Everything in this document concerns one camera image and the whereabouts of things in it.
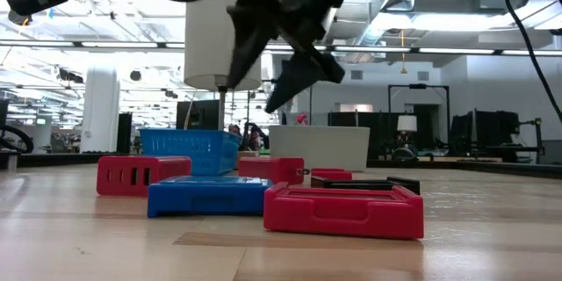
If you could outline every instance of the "blue plastic basket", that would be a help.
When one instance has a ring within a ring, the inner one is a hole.
[[[193,176],[218,176],[235,168],[241,137],[223,131],[144,128],[140,139],[144,155],[189,156]]]

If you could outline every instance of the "red plastic tray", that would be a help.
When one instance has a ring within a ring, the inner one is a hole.
[[[269,179],[274,184],[302,184],[304,168],[302,158],[242,157],[238,162],[238,175]]]
[[[276,184],[265,192],[269,230],[392,239],[423,238],[423,198],[391,191],[304,189]]]
[[[149,184],[190,174],[189,157],[104,156],[97,162],[97,194],[146,197]]]
[[[353,173],[344,169],[312,169],[310,174],[314,177],[323,177],[330,180],[351,180]]]

